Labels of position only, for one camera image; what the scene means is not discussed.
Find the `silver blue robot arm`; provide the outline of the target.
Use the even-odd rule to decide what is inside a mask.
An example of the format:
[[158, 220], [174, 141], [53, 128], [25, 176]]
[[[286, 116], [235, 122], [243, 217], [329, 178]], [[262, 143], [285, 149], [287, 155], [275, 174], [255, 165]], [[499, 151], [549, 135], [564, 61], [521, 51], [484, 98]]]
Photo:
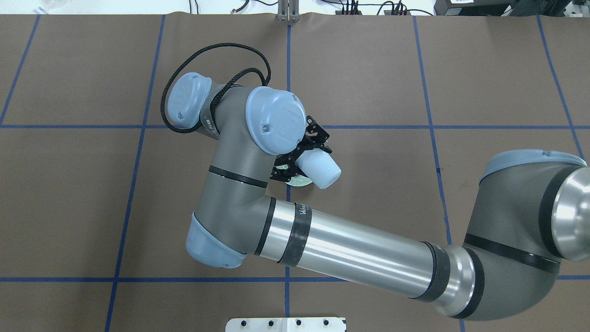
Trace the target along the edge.
[[294, 94], [173, 74], [161, 114], [218, 141], [186, 250], [236, 268], [261, 256], [432, 303], [454, 319], [496, 320], [536, 305], [563, 260], [589, 258], [589, 166], [575, 155], [512, 150], [491, 158], [461, 246], [406, 239], [266, 195], [277, 157], [311, 124]]

